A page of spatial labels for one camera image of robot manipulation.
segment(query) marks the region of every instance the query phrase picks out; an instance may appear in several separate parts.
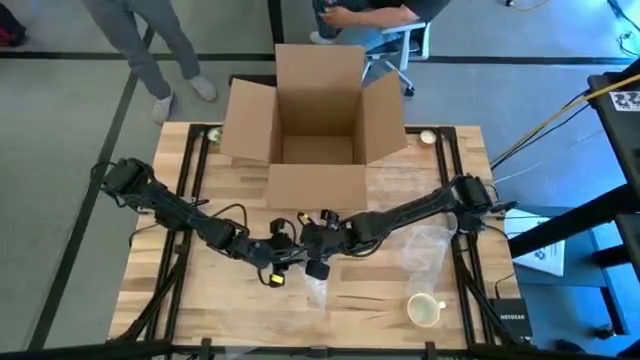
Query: chair caster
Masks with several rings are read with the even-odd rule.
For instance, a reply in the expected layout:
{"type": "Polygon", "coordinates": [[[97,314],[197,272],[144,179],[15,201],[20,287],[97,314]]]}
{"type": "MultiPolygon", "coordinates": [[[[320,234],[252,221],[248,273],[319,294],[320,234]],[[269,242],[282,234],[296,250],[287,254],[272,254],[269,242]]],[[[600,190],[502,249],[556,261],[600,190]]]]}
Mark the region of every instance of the chair caster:
{"type": "Polygon", "coordinates": [[[416,94],[416,88],[412,87],[408,87],[404,90],[404,96],[406,97],[413,97],[413,95],[416,94]]]}

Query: plastic bag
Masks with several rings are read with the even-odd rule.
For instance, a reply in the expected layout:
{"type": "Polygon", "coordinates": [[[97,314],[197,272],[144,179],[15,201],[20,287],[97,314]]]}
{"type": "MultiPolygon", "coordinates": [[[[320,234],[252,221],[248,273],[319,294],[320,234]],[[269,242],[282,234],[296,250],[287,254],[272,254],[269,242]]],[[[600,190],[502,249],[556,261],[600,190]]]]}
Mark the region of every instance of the plastic bag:
{"type": "Polygon", "coordinates": [[[309,301],[317,311],[320,311],[320,313],[324,314],[325,310],[327,309],[328,281],[318,280],[307,275],[305,273],[304,266],[304,264],[300,264],[296,267],[298,268],[300,275],[304,279],[309,301]]]}
{"type": "Polygon", "coordinates": [[[403,232],[398,260],[409,275],[407,295],[435,292],[442,262],[455,233],[455,229],[434,225],[416,225],[403,232]]]}

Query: butcher block tabletop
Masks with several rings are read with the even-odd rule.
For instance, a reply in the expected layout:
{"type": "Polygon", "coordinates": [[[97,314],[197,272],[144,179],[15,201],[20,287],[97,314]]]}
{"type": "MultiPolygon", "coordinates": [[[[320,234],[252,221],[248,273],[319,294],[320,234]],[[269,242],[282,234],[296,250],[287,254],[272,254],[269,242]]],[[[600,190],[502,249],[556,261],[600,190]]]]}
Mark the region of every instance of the butcher block tabletop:
{"type": "MultiPolygon", "coordinates": [[[[172,191],[178,182],[190,125],[165,124],[153,161],[156,177],[172,191]]],[[[464,172],[491,184],[480,127],[456,126],[456,131],[464,172]]],[[[407,135],[407,139],[409,146],[406,149],[368,167],[369,209],[387,209],[424,196],[440,186],[435,148],[419,143],[418,135],[407,135]]],[[[192,158],[191,180],[187,184],[193,182],[199,141],[192,158]]],[[[450,157],[447,163],[451,176],[450,157]]],[[[210,146],[200,196],[209,199],[210,203],[200,209],[212,214],[232,203],[245,205],[253,238],[268,238],[269,222],[278,217],[287,218],[298,226],[297,211],[266,208],[267,173],[267,167],[262,164],[234,161],[219,154],[217,146],[210,146]]],[[[225,213],[225,217],[242,222],[241,212],[237,209],[225,213]]],[[[152,215],[140,216],[138,228],[151,224],[152,215]]],[[[503,228],[501,221],[492,220],[488,224],[503,228]]],[[[194,236],[173,342],[199,345],[203,338],[210,338],[212,345],[249,348],[325,345],[419,349],[424,348],[425,342],[432,341],[438,349],[464,349],[466,344],[450,247],[444,255],[433,293],[438,301],[446,303],[440,321],[432,328],[420,328],[413,325],[406,314],[410,274],[401,264],[401,255],[411,227],[421,225],[450,226],[444,215],[438,215],[395,232],[370,257],[333,256],[326,282],[313,281],[303,276],[303,269],[292,267],[286,273],[286,285],[276,289],[263,286],[253,266],[213,252],[194,236]]],[[[151,299],[165,236],[166,230],[156,226],[133,239],[110,337],[124,332],[151,299]]],[[[479,234],[478,249],[485,287],[493,297],[495,282],[514,272],[507,242],[498,231],[487,229],[479,234]]],[[[520,297],[515,277],[500,282],[500,294],[502,297],[520,297]]],[[[476,339],[482,341],[479,308],[473,297],[469,298],[476,339]]],[[[159,318],[158,336],[164,333],[167,307],[165,303],[159,318]]]]}

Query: sneaker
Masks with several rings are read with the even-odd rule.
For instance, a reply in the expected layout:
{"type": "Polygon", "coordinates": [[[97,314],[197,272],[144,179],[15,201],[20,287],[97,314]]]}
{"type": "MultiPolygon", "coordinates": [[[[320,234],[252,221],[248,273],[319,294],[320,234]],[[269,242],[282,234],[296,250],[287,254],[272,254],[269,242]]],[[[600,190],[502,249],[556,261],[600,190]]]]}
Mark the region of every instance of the sneaker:
{"type": "Polygon", "coordinates": [[[214,101],[218,96],[216,87],[202,75],[189,79],[189,83],[206,101],[214,101]]]}
{"type": "Polygon", "coordinates": [[[171,103],[173,102],[173,91],[171,95],[167,96],[164,99],[156,100],[155,105],[153,105],[153,111],[151,112],[151,116],[153,117],[153,121],[158,125],[162,125],[169,118],[169,114],[171,113],[171,103]]]}
{"type": "Polygon", "coordinates": [[[309,35],[309,40],[316,45],[333,45],[336,43],[333,39],[323,38],[317,31],[314,31],[309,35]]]}

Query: black metal frame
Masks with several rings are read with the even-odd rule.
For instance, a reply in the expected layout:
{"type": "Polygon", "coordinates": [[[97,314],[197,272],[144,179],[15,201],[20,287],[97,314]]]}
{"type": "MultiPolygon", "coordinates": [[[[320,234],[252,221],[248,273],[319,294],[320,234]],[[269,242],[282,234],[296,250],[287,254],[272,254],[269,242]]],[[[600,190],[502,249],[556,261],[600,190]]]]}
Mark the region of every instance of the black metal frame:
{"type": "MultiPolygon", "coordinates": [[[[198,199],[200,188],[204,178],[204,170],[209,150],[209,140],[207,132],[220,125],[191,125],[189,127],[186,140],[185,153],[182,159],[180,174],[178,178],[177,191],[179,196],[183,196],[187,179],[191,168],[191,157],[198,139],[201,139],[198,162],[191,189],[191,196],[198,199]]],[[[457,135],[454,127],[407,127],[408,134],[417,134],[423,130],[430,130],[436,134],[436,155],[438,168],[442,184],[449,180],[447,170],[447,160],[445,154],[445,139],[449,142],[455,175],[463,174],[462,162],[458,148],[457,135]]],[[[422,359],[434,360],[438,356],[451,356],[458,358],[505,358],[505,359],[542,359],[553,356],[554,359],[613,359],[609,357],[594,355],[576,355],[538,351],[530,349],[526,345],[520,346],[497,346],[495,345],[495,334],[500,336],[503,344],[509,343],[508,336],[505,337],[506,328],[501,324],[498,316],[489,304],[484,283],[482,281],[482,268],[477,253],[477,234],[468,234],[468,249],[470,262],[472,264],[473,275],[467,270],[462,257],[460,239],[455,236],[452,239],[452,253],[456,274],[456,285],[460,297],[460,311],[462,315],[462,325],[464,328],[465,341],[468,349],[463,350],[436,350],[433,342],[426,342],[422,349],[370,349],[370,348],[330,348],[330,347],[256,347],[247,353],[263,355],[306,355],[313,358],[327,358],[331,356],[408,356],[421,357],[422,359]],[[467,291],[470,291],[481,310],[481,321],[486,344],[478,344],[475,339],[473,319],[469,305],[467,291]]],[[[0,360],[9,359],[128,359],[139,357],[150,357],[155,355],[165,355],[167,359],[172,354],[198,355],[201,359],[209,359],[215,354],[223,354],[232,351],[236,347],[212,346],[211,339],[205,338],[199,346],[179,346],[172,345],[175,327],[178,319],[178,310],[182,296],[182,286],[184,284],[187,260],[191,245],[192,232],[184,232],[182,243],[176,246],[176,233],[168,231],[165,248],[163,250],[161,262],[158,269],[158,279],[156,290],[152,299],[144,308],[138,319],[121,336],[108,341],[106,344],[87,345],[80,347],[32,350],[27,352],[14,352],[0,354],[0,360]],[[173,254],[177,253],[175,264],[170,267],[173,254]],[[164,337],[160,340],[154,339],[158,317],[162,302],[166,298],[169,290],[173,287],[171,302],[164,337]],[[137,341],[144,328],[147,328],[144,341],[137,341]]],[[[246,352],[246,348],[238,347],[240,352],[246,352]]]]}
{"type": "MultiPolygon", "coordinates": [[[[204,166],[206,164],[208,148],[209,148],[209,141],[206,137],[206,133],[212,128],[215,128],[217,126],[218,125],[191,125],[189,127],[189,132],[186,140],[187,142],[185,145],[185,154],[183,156],[183,160],[182,160],[183,162],[180,168],[180,174],[178,178],[178,185],[177,185],[177,191],[176,191],[178,196],[184,195],[187,177],[188,177],[190,166],[191,166],[191,156],[194,150],[195,142],[198,138],[200,138],[202,139],[202,142],[200,145],[198,163],[196,165],[196,173],[193,179],[193,188],[191,193],[192,197],[196,198],[196,200],[199,197],[200,187],[204,177],[204,166]]],[[[447,170],[445,140],[448,141],[449,143],[449,148],[451,151],[451,157],[452,157],[452,162],[454,167],[454,175],[463,174],[462,159],[460,157],[460,150],[458,147],[458,138],[456,134],[456,129],[454,127],[428,127],[428,126],[407,127],[406,129],[407,134],[419,134],[424,130],[430,130],[436,134],[435,150],[436,150],[436,157],[438,160],[440,180],[442,185],[446,185],[449,181],[449,173],[447,170]]],[[[168,341],[173,340],[173,335],[175,333],[175,325],[178,317],[178,308],[179,308],[179,302],[181,298],[182,284],[184,282],[185,270],[186,270],[186,266],[184,268],[178,268],[178,266],[183,264],[183,261],[184,261],[184,265],[186,265],[186,259],[188,257],[188,252],[189,252],[188,250],[191,243],[191,236],[192,234],[190,231],[185,232],[184,234],[184,239],[182,244],[183,249],[178,255],[178,260],[174,265],[174,269],[177,269],[175,279],[167,276],[169,265],[171,262],[171,252],[175,243],[175,233],[173,232],[169,231],[167,233],[167,241],[165,243],[163,256],[159,266],[159,276],[156,283],[157,291],[154,293],[154,298],[156,296],[163,297],[164,295],[166,295],[166,292],[164,292],[164,295],[163,295],[158,290],[164,290],[167,285],[171,286],[170,284],[172,282],[175,282],[173,294],[171,297],[172,299],[171,305],[169,308],[169,314],[167,318],[167,326],[165,328],[165,335],[163,337],[164,340],[168,340],[168,341]]],[[[473,275],[469,274],[469,271],[466,269],[466,265],[462,257],[459,236],[456,235],[452,239],[452,250],[453,250],[452,253],[453,253],[454,268],[456,273],[456,286],[458,289],[458,295],[460,297],[460,311],[461,311],[462,324],[464,329],[465,342],[467,346],[471,346],[477,343],[475,338],[474,327],[473,327],[473,319],[471,317],[471,308],[469,304],[469,296],[467,293],[468,290],[472,292],[472,294],[478,301],[478,305],[481,308],[480,316],[482,321],[482,329],[483,329],[484,339],[487,344],[489,345],[495,344],[494,327],[499,327],[501,325],[499,318],[497,317],[497,315],[495,315],[495,312],[492,312],[491,305],[486,300],[486,291],[484,288],[484,280],[482,276],[482,266],[480,264],[480,258],[478,255],[477,238],[478,238],[477,234],[475,233],[467,235],[467,243],[468,243],[467,246],[469,249],[470,263],[472,266],[473,275]]],[[[153,335],[155,335],[157,318],[160,313],[160,306],[155,307],[153,309],[154,311],[153,311],[153,314],[151,315],[151,321],[149,322],[149,326],[147,328],[147,334],[145,336],[145,340],[147,341],[153,339],[153,335]]],[[[137,324],[137,326],[140,326],[141,324],[144,323],[145,319],[139,318],[138,320],[140,321],[137,324]]],[[[504,334],[505,331],[506,329],[503,327],[501,329],[501,332],[499,333],[504,334]]],[[[192,350],[200,349],[200,348],[201,347],[193,347],[192,350]]],[[[262,350],[264,350],[262,347],[258,347],[253,349],[251,353],[261,353],[262,350]]],[[[372,355],[372,354],[380,353],[379,349],[347,349],[347,350],[348,351],[346,352],[349,352],[350,354],[353,354],[353,355],[372,355]]],[[[300,353],[300,352],[308,353],[309,351],[310,351],[309,348],[304,348],[304,347],[288,348],[286,353],[287,354],[300,353]]],[[[321,351],[324,351],[327,354],[329,353],[344,354],[345,353],[345,349],[322,348],[321,351]]],[[[415,356],[416,354],[419,355],[423,352],[424,350],[417,349],[415,351],[409,351],[407,353],[411,354],[412,356],[415,356]]]]}
{"type": "MultiPolygon", "coordinates": [[[[513,237],[509,241],[511,257],[517,258],[563,239],[569,239],[571,236],[587,231],[594,226],[614,221],[622,214],[635,216],[635,212],[639,209],[640,199],[638,199],[632,185],[628,183],[620,185],[577,208],[555,216],[513,237]]],[[[587,260],[599,265],[601,269],[630,262],[632,258],[640,256],[640,250],[635,241],[637,240],[629,239],[625,241],[625,244],[615,248],[596,251],[587,260]]],[[[634,261],[633,265],[638,270],[638,262],[634,261]]],[[[636,271],[636,275],[640,279],[640,271],[636,271]]],[[[618,299],[610,290],[609,275],[603,271],[603,276],[606,286],[600,287],[600,292],[611,320],[611,335],[628,335],[631,330],[622,314],[622,307],[618,299]]]]}

